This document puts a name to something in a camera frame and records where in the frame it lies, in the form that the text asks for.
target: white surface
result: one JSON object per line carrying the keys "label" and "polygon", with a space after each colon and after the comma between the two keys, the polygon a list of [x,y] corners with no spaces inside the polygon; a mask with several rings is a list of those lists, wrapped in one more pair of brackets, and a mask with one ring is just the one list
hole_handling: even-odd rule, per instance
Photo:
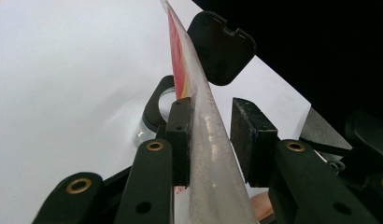
{"label": "white surface", "polygon": [[[170,3],[185,27],[201,10]],[[31,223],[69,175],[106,179],[130,166],[143,108],[169,74],[160,0],[0,1],[0,224]],[[228,128],[235,96],[281,138],[300,134],[310,107],[258,58],[212,91]]]}

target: black background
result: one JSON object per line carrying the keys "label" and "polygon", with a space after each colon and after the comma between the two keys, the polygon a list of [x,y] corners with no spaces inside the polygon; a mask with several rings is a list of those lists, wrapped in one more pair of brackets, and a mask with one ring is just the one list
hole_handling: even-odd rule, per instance
{"label": "black background", "polygon": [[365,111],[383,121],[383,0],[192,0],[250,34],[256,55],[339,133]]}

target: skin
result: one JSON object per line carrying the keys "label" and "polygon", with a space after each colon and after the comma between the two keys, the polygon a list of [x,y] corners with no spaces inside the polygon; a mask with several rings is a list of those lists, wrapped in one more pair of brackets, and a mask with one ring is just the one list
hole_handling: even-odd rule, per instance
{"label": "skin", "polygon": [[259,193],[250,198],[253,211],[257,220],[261,221],[265,217],[274,214],[273,207],[268,198],[268,191]]}

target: dark background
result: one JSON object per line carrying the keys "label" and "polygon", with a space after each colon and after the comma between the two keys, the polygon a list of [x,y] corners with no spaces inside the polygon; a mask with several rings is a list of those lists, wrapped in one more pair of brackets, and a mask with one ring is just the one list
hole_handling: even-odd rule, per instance
{"label": "dark background", "polygon": [[357,110],[383,121],[383,0],[192,0],[250,34],[256,55],[340,134]]}

